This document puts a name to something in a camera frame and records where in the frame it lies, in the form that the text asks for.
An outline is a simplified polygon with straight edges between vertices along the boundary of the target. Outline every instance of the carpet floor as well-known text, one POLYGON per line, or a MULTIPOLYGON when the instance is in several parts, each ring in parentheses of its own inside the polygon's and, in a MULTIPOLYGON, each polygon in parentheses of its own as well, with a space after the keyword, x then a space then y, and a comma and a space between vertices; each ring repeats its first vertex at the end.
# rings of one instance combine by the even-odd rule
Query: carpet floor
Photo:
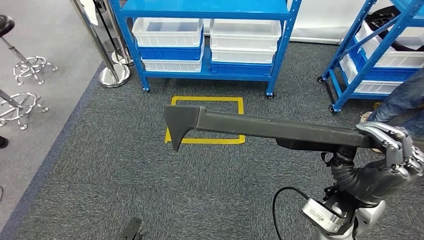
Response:
MULTIPOLYGON (((350 100, 332 115, 325 86, 315 82, 336 49, 291 43, 274 99, 260 82, 152 79, 149 94, 134 75, 116 89, 98 85, 13 239, 112 240, 132 216, 145 221, 146 240, 277 239, 275 191, 294 186, 320 200, 332 184, 320 154, 257 137, 235 145, 184 144, 174 152, 164 144, 163 107, 172 96, 243 97, 245 114, 353 127, 373 102, 350 100)), ((177 104, 237 111, 231 102, 177 104)), ((378 157, 362 149, 356 162, 378 157)), ((423 188, 420 178, 389 199, 375 228, 359 239, 424 239, 423 188)), ((284 239, 313 239, 315 227, 299 213, 303 204, 292 192, 277 201, 284 239)))

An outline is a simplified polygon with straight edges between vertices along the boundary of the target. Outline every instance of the black cable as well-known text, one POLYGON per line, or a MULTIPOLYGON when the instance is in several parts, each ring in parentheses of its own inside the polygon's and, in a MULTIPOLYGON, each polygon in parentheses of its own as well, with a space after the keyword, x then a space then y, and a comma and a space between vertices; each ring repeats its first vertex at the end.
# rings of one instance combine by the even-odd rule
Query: black cable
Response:
POLYGON ((115 49, 115 51, 116 51, 116 50, 118 50, 117 46, 115 45, 114 38, 112 37, 111 32, 109 31, 109 28, 108 28, 108 26, 106 25, 106 22, 105 22, 105 19, 103 18, 102 13, 100 12, 100 8, 99 8, 99 6, 97 5, 97 2, 96 2, 95 0, 93 0, 93 3, 94 3, 94 7, 95 7, 95 9, 96 9, 96 10, 97 10, 97 12, 98 12, 98 16, 100 17, 100 20, 101 20, 101 22, 103 23, 103 27, 104 27, 104 29, 106 30, 107 36, 109 36, 109 39, 110 39, 110 41, 112 42, 112 46, 113 46, 113 48, 115 49))
POLYGON ((3 192, 4 192, 3 187, 0 186, 0 203, 2 202, 2 199, 3 199, 3 192))
POLYGON ((282 240, 282 239, 281 239, 280 231, 278 230, 277 220, 276 220, 276 200, 277 200, 278 195, 284 190, 296 191, 298 194, 302 195, 302 197, 304 197, 305 199, 309 199, 308 195, 306 195, 303 191, 299 190, 296 187, 292 187, 292 186, 282 187, 275 193, 274 199, 272 200, 272 218, 274 219, 274 227, 275 227, 275 231, 277 232, 279 240, 282 240))

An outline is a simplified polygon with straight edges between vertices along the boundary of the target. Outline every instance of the blue metal shelf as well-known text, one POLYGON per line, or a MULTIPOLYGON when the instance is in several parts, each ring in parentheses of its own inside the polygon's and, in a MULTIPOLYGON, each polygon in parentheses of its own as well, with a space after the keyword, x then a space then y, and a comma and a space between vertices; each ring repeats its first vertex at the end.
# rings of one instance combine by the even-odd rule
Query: blue metal shelf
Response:
MULTIPOLYGON (((400 11, 404 12, 412 0, 390 0, 393 5, 400 11)), ((421 8, 418 13, 413 17, 412 21, 408 23, 409 27, 424 27, 424 8, 421 8)))
MULTIPOLYGON (((401 12, 400 15, 392 19, 390 22, 386 23, 384 26, 380 27, 373 34, 365 37, 360 42, 356 42, 354 45, 352 45, 351 42, 354 40, 355 34, 358 32, 362 22, 365 20, 365 17, 367 16, 371 7, 376 3, 376 1, 377 0, 365 0, 364 5, 362 6, 359 14, 356 16, 356 19, 354 20, 352 26, 344 37, 344 40, 340 44, 340 47, 336 51, 333 59, 330 61, 327 69, 320 76, 324 81, 327 81, 328 78, 331 78, 331 81, 333 83, 332 85, 338 96, 338 99, 332 102, 332 104, 330 105, 330 111, 340 112, 342 106, 346 103, 348 99, 382 100, 386 98, 388 96, 387 94, 356 93, 355 89, 361 84, 362 80, 366 80, 367 77, 370 76, 370 74, 379 75, 382 73, 381 69, 379 70, 380 72, 375 72, 377 68, 374 66, 376 65, 378 60, 383 56, 383 54, 387 51, 387 49, 392 45, 392 43, 396 40, 396 38, 405 30, 406 27, 424 27, 424 18, 422 18, 422 15, 419 13, 420 9, 422 9, 424 5, 424 0, 391 0, 396 5, 396 7, 399 8, 401 12), (359 67, 356 66, 358 74, 350 84, 347 83, 348 81, 346 79, 346 75, 340 68, 340 71, 342 72, 342 77, 347 86, 345 90, 341 90, 340 85, 334 74, 334 70, 340 67, 340 59, 342 59, 346 54, 349 54, 351 52, 354 57, 357 57, 355 55, 358 55, 358 48, 362 44, 369 41, 370 39, 372 39, 373 37, 375 37, 376 35, 391 26, 393 26, 392 29, 381 41, 380 45, 377 47, 371 57, 369 59, 365 59, 364 62, 361 61, 361 59, 359 59, 360 61, 357 61, 357 63, 359 63, 360 65, 359 67)), ((328 94, 333 100, 332 93, 330 90, 328 90, 328 94)))
POLYGON ((124 17, 285 20, 284 0, 128 0, 124 17))
POLYGON ((156 77, 268 82, 265 91, 267 96, 274 95, 274 86, 302 3, 302 0, 292 0, 290 9, 287 9, 285 0, 128 0, 121 8, 119 0, 108 1, 145 92, 150 90, 148 78, 156 77), (201 72, 151 72, 144 69, 137 43, 127 25, 127 19, 139 17, 278 20, 283 35, 277 43, 271 76, 212 73, 211 53, 207 46, 204 49, 201 72))

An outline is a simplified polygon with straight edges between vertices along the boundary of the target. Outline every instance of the yellow tape rectangle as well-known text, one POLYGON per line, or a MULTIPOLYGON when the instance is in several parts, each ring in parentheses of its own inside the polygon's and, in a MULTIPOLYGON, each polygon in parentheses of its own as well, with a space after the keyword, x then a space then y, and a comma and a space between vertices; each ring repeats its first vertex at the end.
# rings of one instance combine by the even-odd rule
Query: yellow tape rectangle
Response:
MULTIPOLYGON (((244 114, 242 97, 232 96, 173 96, 171 105, 176 105, 177 101, 207 101, 207 102, 237 102, 238 114, 244 114)), ((183 138, 183 144, 243 144, 246 141, 244 135, 238 135, 238 138, 183 138)), ((171 134, 166 128, 165 143, 171 142, 171 134)))

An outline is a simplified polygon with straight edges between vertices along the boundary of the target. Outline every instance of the chrome stool base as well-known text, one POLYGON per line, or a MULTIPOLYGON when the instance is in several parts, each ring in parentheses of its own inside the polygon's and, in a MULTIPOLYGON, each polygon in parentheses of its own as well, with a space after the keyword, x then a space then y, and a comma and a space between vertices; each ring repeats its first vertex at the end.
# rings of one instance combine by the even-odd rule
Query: chrome stool base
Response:
POLYGON ((9 101, 0 102, 0 127, 6 125, 6 122, 15 121, 21 130, 27 129, 27 124, 21 123, 21 118, 28 115, 34 107, 40 108, 43 113, 49 110, 48 107, 43 107, 38 104, 39 96, 30 93, 22 92, 10 96, 9 101, 14 101, 17 106, 14 107, 9 101))
POLYGON ((13 68, 13 75, 17 81, 17 85, 21 86, 24 84, 20 79, 34 77, 38 81, 38 84, 41 85, 44 83, 43 80, 39 79, 37 73, 39 73, 45 66, 50 66, 53 72, 56 72, 58 68, 52 65, 50 62, 42 56, 30 56, 26 58, 26 61, 18 62, 13 68))

